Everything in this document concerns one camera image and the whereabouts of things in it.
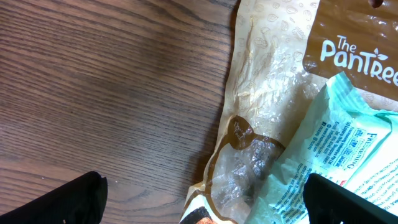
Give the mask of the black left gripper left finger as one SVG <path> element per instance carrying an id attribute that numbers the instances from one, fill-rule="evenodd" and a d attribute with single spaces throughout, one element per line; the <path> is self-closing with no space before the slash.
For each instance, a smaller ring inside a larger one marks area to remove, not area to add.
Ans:
<path id="1" fill-rule="evenodd" d="M 107 178 L 90 171 L 1 215 L 1 224 L 99 224 L 107 198 Z"/>

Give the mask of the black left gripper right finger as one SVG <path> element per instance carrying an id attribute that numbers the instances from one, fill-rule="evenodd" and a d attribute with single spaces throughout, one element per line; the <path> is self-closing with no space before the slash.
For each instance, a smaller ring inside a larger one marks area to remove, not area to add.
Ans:
<path id="1" fill-rule="evenodd" d="M 397 216 L 312 173 L 303 190 L 310 224 L 397 224 Z"/>

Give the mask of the mint green wet wipes pack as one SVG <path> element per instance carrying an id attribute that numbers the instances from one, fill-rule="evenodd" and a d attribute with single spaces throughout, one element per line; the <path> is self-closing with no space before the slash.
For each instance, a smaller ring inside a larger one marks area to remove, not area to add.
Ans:
<path id="1" fill-rule="evenodd" d="M 345 73 L 331 77 L 272 166 L 247 223 L 308 223 L 303 190 L 309 175 L 346 185 L 396 130 L 396 112 L 372 109 Z"/>

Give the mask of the brown snack packet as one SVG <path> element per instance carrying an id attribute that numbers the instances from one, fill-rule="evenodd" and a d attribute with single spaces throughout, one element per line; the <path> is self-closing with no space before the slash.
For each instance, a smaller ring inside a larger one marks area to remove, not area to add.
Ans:
<path id="1" fill-rule="evenodd" d="M 397 113 L 397 1 L 242 1 L 217 145 L 182 223 L 247 223 L 262 186 L 326 82 L 345 73 Z M 346 185 L 397 214 L 397 130 Z"/>

